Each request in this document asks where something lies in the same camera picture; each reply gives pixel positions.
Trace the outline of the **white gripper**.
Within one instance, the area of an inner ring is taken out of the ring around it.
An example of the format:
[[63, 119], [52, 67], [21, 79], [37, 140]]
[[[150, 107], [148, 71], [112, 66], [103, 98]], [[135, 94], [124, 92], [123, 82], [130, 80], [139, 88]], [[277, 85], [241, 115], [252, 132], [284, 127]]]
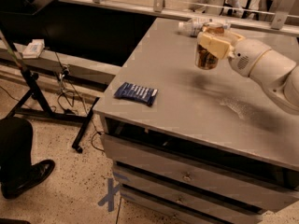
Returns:
[[201, 32], [197, 36], [197, 42], [209, 53], [218, 59], [226, 59], [234, 52], [235, 56], [229, 59], [232, 69], [242, 77], [249, 77], [249, 74], [258, 60], [271, 47], [256, 39], [244, 39], [243, 35], [225, 30], [223, 35], [213, 35]]

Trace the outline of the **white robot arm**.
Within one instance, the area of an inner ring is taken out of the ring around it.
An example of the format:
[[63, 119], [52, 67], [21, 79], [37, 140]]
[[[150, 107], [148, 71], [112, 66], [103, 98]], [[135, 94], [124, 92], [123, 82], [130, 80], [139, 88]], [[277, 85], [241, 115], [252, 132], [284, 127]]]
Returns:
[[264, 42], [231, 31], [223, 35], [200, 32], [198, 44], [220, 60], [227, 60], [242, 77], [256, 82], [265, 95], [289, 114], [299, 114], [299, 66]]

